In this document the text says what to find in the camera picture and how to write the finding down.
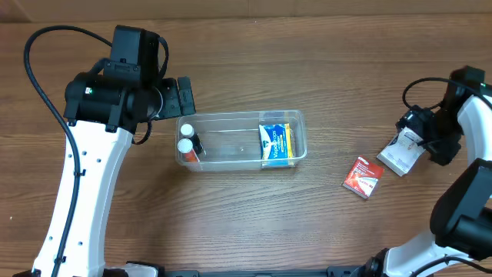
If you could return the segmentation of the red sachet packet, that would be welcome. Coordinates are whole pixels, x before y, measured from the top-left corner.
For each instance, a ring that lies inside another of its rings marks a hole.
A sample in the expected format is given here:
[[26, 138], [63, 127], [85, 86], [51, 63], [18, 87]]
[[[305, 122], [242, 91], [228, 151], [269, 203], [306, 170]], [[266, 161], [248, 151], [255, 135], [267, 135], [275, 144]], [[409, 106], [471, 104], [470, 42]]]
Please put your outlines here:
[[367, 199], [377, 188], [383, 173], [383, 167], [360, 155], [355, 159], [354, 164], [341, 185], [361, 198]]

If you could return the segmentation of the orange tube white cap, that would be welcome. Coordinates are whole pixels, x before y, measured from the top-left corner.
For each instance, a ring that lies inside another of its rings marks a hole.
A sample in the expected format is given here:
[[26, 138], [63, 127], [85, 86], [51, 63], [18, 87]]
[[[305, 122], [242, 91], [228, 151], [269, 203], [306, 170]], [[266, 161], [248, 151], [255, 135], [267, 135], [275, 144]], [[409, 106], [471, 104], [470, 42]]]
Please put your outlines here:
[[194, 144], [189, 138], [182, 138], [178, 142], [178, 151], [184, 156], [186, 162], [199, 162], [198, 155], [194, 150]]

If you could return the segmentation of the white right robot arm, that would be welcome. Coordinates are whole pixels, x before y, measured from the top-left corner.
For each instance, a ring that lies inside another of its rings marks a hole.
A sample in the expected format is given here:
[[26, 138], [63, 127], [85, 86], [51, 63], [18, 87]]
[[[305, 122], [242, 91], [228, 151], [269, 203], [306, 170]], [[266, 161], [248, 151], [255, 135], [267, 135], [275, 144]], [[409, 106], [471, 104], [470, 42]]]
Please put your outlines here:
[[481, 266], [491, 256], [491, 87], [482, 69], [464, 66], [444, 80], [443, 99], [431, 107], [408, 105], [397, 130], [410, 129], [438, 165], [448, 165], [466, 139], [468, 166], [438, 199], [430, 228], [398, 247], [383, 249], [355, 276], [432, 276], [458, 263]]

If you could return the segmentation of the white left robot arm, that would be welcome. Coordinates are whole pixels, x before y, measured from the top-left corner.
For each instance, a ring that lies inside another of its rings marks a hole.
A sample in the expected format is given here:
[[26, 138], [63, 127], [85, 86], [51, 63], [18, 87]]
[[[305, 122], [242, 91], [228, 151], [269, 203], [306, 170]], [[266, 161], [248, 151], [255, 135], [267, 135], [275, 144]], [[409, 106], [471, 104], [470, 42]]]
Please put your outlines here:
[[52, 220], [30, 276], [163, 276], [147, 262], [105, 263], [105, 234], [121, 164], [139, 124], [193, 115], [191, 82], [169, 78], [160, 35], [119, 25], [111, 53], [65, 90], [55, 118], [66, 136], [65, 162]]

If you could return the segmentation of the dark bottle white cap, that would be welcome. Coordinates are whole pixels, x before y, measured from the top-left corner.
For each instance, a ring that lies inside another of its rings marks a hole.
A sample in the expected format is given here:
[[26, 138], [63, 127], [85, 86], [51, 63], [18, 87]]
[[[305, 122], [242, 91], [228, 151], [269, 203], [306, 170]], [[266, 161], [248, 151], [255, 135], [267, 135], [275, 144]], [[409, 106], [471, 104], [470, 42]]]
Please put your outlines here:
[[192, 125], [188, 123], [183, 124], [180, 127], [180, 133], [184, 138], [191, 140], [191, 142], [193, 143], [194, 151], [197, 155], [200, 155], [203, 152], [203, 145], [201, 144], [201, 140], [199, 139], [198, 133], [195, 131]]

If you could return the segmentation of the white bandage box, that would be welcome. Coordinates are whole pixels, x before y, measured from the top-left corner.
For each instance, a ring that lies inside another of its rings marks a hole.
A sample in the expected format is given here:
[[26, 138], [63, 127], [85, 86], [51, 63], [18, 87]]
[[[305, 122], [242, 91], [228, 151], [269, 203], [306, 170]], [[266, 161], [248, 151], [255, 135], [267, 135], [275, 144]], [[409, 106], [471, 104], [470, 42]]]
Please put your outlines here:
[[377, 159], [399, 176], [406, 175], [424, 152], [423, 139], [408, 127], [401, 129], [377, 155]]

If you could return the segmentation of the blue Vicks VapoDrops packet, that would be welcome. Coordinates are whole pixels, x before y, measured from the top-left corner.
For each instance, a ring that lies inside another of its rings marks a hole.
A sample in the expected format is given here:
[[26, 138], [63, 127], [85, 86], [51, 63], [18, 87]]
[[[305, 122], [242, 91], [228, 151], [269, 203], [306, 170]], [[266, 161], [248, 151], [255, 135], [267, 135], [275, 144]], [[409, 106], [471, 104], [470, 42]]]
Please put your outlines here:
[[293, 132], [289, 123], [259, 125], [263, 168], [294, 165]]

